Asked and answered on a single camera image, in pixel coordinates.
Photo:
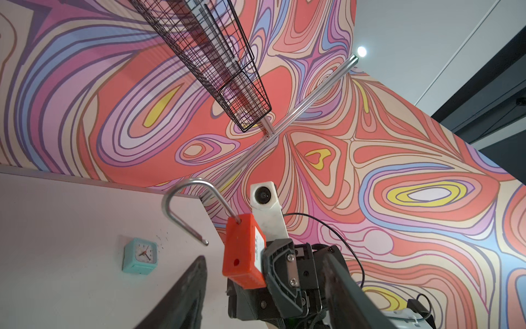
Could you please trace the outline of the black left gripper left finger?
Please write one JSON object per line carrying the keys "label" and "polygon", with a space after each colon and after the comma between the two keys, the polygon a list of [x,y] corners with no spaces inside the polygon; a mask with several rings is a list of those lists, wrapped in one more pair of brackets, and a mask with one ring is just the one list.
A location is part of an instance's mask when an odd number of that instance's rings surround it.
{"label": "black left gripper left finger", "polygon": [[198,256],[137,328],[200,328],[208,271]]}

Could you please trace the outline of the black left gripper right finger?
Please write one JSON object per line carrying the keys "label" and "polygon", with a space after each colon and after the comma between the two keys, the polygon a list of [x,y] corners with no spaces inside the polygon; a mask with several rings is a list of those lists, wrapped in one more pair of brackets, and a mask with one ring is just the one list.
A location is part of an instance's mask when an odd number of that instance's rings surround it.
{"label": "black left gripper right finger", "polygon": [[328,254],[324,257],[321,273],[325,277],[325,299],[332,328],[395,327],[333,255]]}

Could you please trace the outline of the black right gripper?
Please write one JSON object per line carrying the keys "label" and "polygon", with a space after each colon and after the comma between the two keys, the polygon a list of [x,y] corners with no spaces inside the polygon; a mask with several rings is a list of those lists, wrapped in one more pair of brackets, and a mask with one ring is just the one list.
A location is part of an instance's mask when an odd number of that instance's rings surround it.
{"label": "black right gripper", "polygon": [[229,317],[271,325],[320,325],[328,310],[321,273],[328,254],[345,264],[335,245],[271,241],[262,255],[265,288],[248,290],[227,281]]}

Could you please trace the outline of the teal small box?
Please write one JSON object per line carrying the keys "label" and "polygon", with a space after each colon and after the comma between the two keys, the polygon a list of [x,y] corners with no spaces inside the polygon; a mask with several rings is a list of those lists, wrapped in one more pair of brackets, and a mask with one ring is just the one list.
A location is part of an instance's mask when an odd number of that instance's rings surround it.
{"label": "teal small box", "polygon": [[133,238],[124,248],[122,272],[148,275],[158,265],[158,245],[153,241]]}

